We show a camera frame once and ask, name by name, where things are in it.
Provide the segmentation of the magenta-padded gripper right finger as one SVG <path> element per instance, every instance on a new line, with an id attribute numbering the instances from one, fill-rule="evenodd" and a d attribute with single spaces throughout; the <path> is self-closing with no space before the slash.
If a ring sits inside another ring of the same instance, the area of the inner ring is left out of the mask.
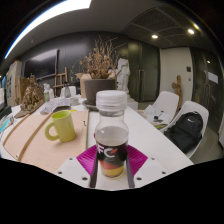
<path id="1" fill-rule="evenodd" d="M 126 169 L 130 188 L 140 188 L 167 175 L 155 157 L 147 157 L 133 146 L 128 146 Z"/>

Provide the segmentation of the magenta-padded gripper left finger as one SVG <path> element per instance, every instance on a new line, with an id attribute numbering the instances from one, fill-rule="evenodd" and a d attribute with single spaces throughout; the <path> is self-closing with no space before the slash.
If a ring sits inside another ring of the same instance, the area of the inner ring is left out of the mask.
<path id="1" fill-rule="evenodd" d="M 77 157 L 69 157 L 58 168 L 56 175 L 84 188 L 94 188 L 97 182 L 98 160 L 96 146 Z"/>

